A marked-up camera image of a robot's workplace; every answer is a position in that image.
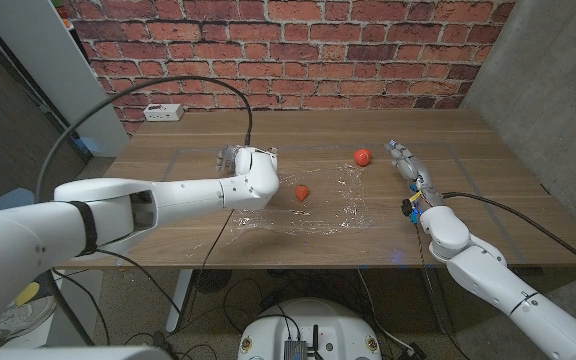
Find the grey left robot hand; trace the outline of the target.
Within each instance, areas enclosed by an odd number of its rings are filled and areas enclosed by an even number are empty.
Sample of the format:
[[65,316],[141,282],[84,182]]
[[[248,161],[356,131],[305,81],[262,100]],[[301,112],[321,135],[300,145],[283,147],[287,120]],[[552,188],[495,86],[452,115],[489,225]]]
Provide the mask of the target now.
[[236,157],[241,147],[239,145],[228,145],[217,153],[216,171],[218,173],[231,174],[235,172]]

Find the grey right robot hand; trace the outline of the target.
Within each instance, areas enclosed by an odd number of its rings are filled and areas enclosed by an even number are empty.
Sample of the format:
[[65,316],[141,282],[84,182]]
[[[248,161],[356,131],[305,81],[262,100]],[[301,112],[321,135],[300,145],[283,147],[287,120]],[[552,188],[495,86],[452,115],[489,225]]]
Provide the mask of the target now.
[[392,165],[408,182],[412,192],[409,199],[412,207],[423,212],[431,207],[442,206],[442,196],[437,192],[423,161],[414,156],[406,146],[394,140],[390,140],[384,147],[393,158]]

